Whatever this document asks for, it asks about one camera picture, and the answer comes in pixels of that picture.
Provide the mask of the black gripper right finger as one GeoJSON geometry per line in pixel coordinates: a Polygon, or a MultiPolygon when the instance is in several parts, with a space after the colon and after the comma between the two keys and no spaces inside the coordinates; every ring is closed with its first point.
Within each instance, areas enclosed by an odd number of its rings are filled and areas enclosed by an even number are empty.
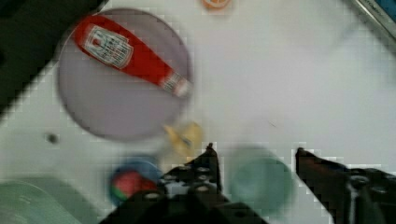
{"type": "Polygon", "coordinates": [[[375,168],[347,168],[300,147],[296,174],[334,224],[396,224],[395,176],[375,168]]]}

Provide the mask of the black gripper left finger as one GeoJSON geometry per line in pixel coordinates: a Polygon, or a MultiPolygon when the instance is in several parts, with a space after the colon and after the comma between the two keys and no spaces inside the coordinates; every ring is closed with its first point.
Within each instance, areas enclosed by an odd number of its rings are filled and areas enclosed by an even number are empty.
{"type": "Polygon", "coordinates": [[[208,184],[222,191],[219,157],[213,143],[209,143],[205,151],[193,159],[162,175],[158,181],[158,190],[169,198],[186,195],[190,188],[208,184]]]}

